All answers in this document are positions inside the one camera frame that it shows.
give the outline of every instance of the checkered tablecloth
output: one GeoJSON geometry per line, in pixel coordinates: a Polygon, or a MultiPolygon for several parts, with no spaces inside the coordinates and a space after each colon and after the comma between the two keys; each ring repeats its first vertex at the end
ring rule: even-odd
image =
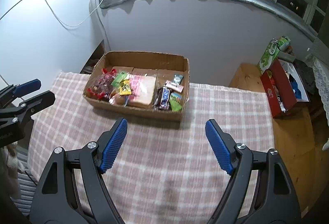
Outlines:
{"type": "MultiPolygon", "coordinates": [[[[120,116],[85,101],[87,80],[88,75],[73,73],[60,73],[55,79],[55,104],[38,113],[31,135],[28,166],[35,178],[40,178],[54,148],[82,148],[110,130],[120,116]]],[[[229,180],[205,136],[207,120],[214,118],[251,150],[274,147],[265,93],[191,83],[180,124],[124,117],[127,136],[103,178],[126,223],[207,223],[229,180]]],[[[253,171],[240,216],[248,213],[256,177],[253,171]]],[[[76,180],[81,203],[90,210],[79,171],[76,180]]]]}

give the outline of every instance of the blue gripper pad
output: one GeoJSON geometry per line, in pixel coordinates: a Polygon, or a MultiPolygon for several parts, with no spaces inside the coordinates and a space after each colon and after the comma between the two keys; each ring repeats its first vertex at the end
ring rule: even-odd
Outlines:
{"type": "Polygon", "coordinates": [[[233,172],[233,166],[231,164],[230,152],[210,120],[206,122],[206,136],[220,168],[225,170],[227,174],[231,175],[233,172]]]}
{"type": "Polygon", "coordinates": [[[102,163],[99,167],[103,173],[106,173],[106,170],[112,168],[123,140],[127,135],[127,129],[127,120],[123,119],[103,151],[102,163]]]}
{"type": "Polygon", "coordinates": [[[16,98],[20,98],[29,93],[35,92],[40,88],[41,88],[41,81],[38,79],[34,79],[24,84],[16,86],[16,89],[13,91],[13,95],[16,98]]]}

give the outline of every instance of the white cable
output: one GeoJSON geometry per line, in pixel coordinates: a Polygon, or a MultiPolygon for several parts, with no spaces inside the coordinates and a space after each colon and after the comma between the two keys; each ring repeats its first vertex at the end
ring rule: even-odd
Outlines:
{"type": "Polygon", "coordinates": [[[85,20],[83,20],[81,23],[77,24],[77,25],[68,25],[66,23],[64,23],[62,20],[59,19],[59,17],[55,14],[55,12],[52,10],[52,8],[50,7],[49,3],[47,2],[47,0],[44,0],[46,2],[46,4],[48,5],[48,7],[50,8],[51,12],[53,13],[54,17],[60,22],[62,23],[63,25],[65,26],[68,26],[68,27],[71,27],[71,28],[74,28],[76,26],[80,26],[84,21],[86,21],[91,15],[93,12],[95,12],[95,10],[102,4],[103,0],[101,0],[101,2],[99,3],[99,5],[86,17],[85,20]]]}
{"type": "Polygon", "coordinates": [[[6,84],[7,84],[7,86],[9,86],[8,82],[7,82],[7,81],[5,81],[5,79],[3,78],[3,76],[1,76],[1,74],[0,74],[0,78],[2,79],[2,81],[3,81],[4,83],[6,83],[6,84]]]}

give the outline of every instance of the red candy package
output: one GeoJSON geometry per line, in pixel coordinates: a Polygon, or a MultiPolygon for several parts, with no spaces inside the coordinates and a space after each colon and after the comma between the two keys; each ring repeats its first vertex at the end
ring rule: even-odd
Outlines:
{"type": "Polygon", "coordinates": [[[117,73],[115,69],[108,72],[105,68],[102,69],[102,73],[103,74],[87,89],[87,93],[90,98],[108,102],[114,95],[111,83],[116,78],[117,73]]]}

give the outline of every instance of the candy bar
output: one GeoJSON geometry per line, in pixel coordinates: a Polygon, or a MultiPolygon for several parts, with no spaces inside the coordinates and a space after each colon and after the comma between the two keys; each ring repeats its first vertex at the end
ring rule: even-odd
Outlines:
{"type": "Polygon", "coordinates": [[[161,110],[169,110],[169,97],[171,90],[165,86],[158,89],[155,107],[161,110]]]}
{"type": "Polygon", "coordinates": [[[180,84],[182,82],[182,79],[183,79],[183,75],[175,74],[172,82],[176,84],[180,84]]]}
{"type": "Polygon", "coordinates": [[[169,80],[166,81],[166,87],[167,88],[171,88],[174,91],[179,92],[179,93],[181,93],[183,91],[183,88],[184,88],[182,85],[173,83],[173,82],[171,82],[169,80]]]}

